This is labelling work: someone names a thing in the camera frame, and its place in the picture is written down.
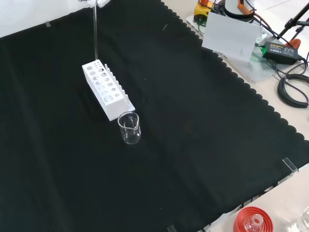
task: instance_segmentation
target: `black cloth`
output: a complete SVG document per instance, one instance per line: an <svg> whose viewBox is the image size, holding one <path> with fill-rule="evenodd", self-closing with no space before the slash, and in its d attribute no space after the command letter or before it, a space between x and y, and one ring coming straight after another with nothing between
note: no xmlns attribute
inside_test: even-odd
<svg viewBox="0 0 309 232"><path fill-rule="evenodd" d="M91 9L0 39L2 231L196 232L287 176L283 158L309 162L303 136L160 1L112 0L98 25L141 141L122 142L85 80Z"/></svg>

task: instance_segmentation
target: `clamp stand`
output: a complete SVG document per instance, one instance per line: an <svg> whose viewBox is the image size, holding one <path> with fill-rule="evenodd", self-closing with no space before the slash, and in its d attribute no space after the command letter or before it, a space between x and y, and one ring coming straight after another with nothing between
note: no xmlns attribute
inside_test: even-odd
<svg viewBox="0 0 309 232"><path fill-rule="evenodd" d="M299 19L309 10L309 3L295 16L295 18L291 18L286 24L285 29L279 34L277 39L282 37L289 29L295 26L301 26L296 29L296 35L292 38L295 39L297 35L304 29L305 26L309 26L309 18L306 21L299 21Z"/></svg>

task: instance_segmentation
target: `red cap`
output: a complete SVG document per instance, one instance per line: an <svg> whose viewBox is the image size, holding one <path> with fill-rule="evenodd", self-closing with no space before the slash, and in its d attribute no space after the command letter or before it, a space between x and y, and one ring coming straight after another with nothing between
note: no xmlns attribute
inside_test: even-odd
<svg viewBox="0 0 309 232"><path fill-rule="evenodd" d="M207 5L208 2L209 2L209 0L200 0L200 3L201 3L202 5Z"/></svg>

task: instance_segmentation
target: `black cable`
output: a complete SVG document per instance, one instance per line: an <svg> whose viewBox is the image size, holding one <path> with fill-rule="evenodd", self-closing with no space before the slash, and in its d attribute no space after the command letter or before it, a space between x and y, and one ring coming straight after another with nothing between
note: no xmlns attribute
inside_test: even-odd
<svg viewBox="0 0 309 232"><path fill-rule="evenodd" d="M255 17L253 17L253 19L254 19L254 21L256 21L256 22L261 23L261 22L260 22L258 19L256 19ZM274 37L279 36L279 38L283 39L288 45L290 45L291 47L293 47L293 45L291 45L289 41L287 41L285 38L283 38L282 36L280 36L278 33L274 32L271 28L269 28L268 26L266 26L266 25L264 25L264 24L262 24L262 26L263 26L266 30L268 30L270 33L272 33L272 35L273 35Z"/></svg>
<svg viewBox="0 0 309 232"><path fill-rule="evenodd" d="M287 73L282 72L281 70L279 70L277 68L277 64L272 64L269 60L268 62L270 63L270 65L272 66L272 68L275 70L275 72L277 73L277 75L280 77L280 81L278 84L278 88L277 88L277 93L279 98L286 103L289 106L295 107L295 108L309 108L309 99L307 97L307 95L301 91L300 89L296 88L295 86L292 86L290 83L288 83L288 80L299 80L299 81L304 81L307 82L309 84L309 77L303 75L308 67L308 57L309 57L309 52L307 54L307 58L301 58L300 60L302 60L304 63L298 64L295 67L291 68ZM295 68L304 65L304 70L301 74L290 74ZM294 88L295 90L297 90L298 92L300 92L306 99L306 102L300 102L300 101L296 101L294 100L286 91L285 89L285 85L288 85L292 88Z"/></svg>
<svg viewBox="0 0 309 232"><path fill-rule="evenodd" d="M252 8L252 10L250 10L250 12L251 12L251 11L254 11L254 12L255 12L256 9L255 9L253 6L251 6L251 4L248 2L248 0L246 0L246 2L247 2L247 4Z"/></svg>

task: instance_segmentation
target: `white paper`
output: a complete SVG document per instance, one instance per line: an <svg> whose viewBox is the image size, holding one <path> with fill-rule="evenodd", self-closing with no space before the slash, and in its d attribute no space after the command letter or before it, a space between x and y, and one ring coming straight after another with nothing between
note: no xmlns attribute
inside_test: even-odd
<svg viewBox="0 0 309 232"><path fill-rule="evenodd" d="M260 26L209 13L202 46L248 62Z"/></svg>

